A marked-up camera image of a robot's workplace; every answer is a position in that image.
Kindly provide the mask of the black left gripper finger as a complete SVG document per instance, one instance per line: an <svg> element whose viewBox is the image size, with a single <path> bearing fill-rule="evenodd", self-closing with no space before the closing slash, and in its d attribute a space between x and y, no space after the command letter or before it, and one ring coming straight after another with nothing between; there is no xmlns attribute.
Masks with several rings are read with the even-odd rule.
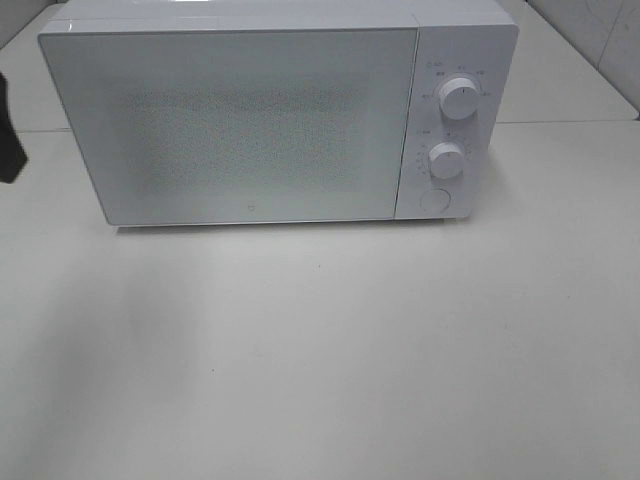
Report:
<svg viewBox="0 0 640 480"><path fill-rule="evenodd" d="M12 184L16 181L28 157L10 119L8 82L0 74L0 181Z"/></svg>

